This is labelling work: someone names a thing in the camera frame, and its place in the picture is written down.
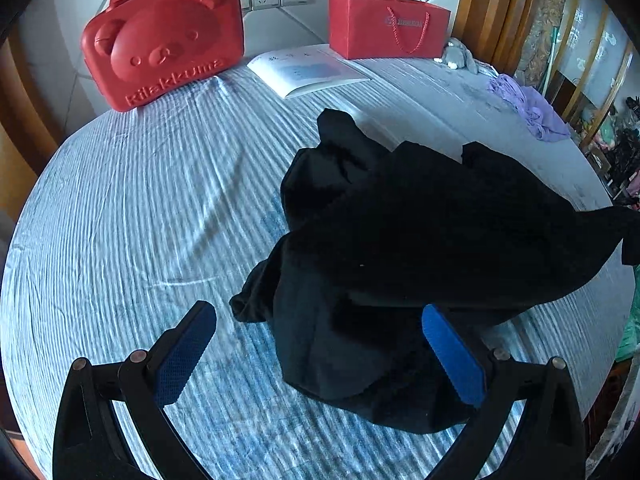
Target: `metal pin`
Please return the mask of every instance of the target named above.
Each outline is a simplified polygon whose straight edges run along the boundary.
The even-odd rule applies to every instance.
[[[132,363],[141,363],[146,359],[146,351],[144,350],[135,350],[129,356]]]
[[[76,371],[80,371],[82,370],[84,367],[86,366],[86,359],[84,357],[79,357],[78,359],[76,359],[73,364],[71,365],[71,367]]]
[[[511,359],[511,354],[504,348],[496,348],[494,350],[494,357],[498,359],[498,361],[508,361]]]
[[[561,357],[554,357],[551,359],[551,364],[558,370],[564,370],[566,368],[566,361]]]

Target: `bear nose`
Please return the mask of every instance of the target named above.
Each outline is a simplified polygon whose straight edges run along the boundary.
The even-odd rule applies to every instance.
[[[157,46],[149,54],[149,64],[160,66],[171,60],[177,59],[182,54],[182,47],[179,43],[168,43]]]

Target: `white notebook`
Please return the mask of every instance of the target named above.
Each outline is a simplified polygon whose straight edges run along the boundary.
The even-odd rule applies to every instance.
[[[341,59],[328,45],[320,44],[265,52],[254,57],[247,66],[286,99],[369,80]]]

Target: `purple garment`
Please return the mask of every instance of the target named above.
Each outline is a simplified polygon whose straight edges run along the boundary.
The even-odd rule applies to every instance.
[[[516,108],[536,139],[557,142],[571,136],[564,121],[533,86],[521,87],[508,75],[500,74],[489,81],[487,89]]]

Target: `mattress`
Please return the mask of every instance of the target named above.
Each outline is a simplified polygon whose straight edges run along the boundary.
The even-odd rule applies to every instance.
[[[289,100],[239,66],[146,107],[107,112],[60,147],[17,224],[0,299],[9,392],[48,478],[73,359],[103,364],[149,348],[196,300],[216,307],[218,329],[166,412],[213,478],[422,479],[449,449],[459,426],[407,434],[303,397],[282,383],[268,327],[231,315],[229,298],[286,232],[280,181],[297,150],[318,143],[316,117],[338,108],[388,148],[411,140],[455,160],[478,140],[576,208],[610,201],[578,148],[536,140],[510,105],[485,91],[485,76],[430,60],[357,66],[371,81]],[[618,247],[586,286],[484,338],[524,361],[563,356],[585,415],[633,293]],[[142,471],[157,477],[126,408],[116,410]],[[514,407],[484,474],[499,464],[521,410]]]

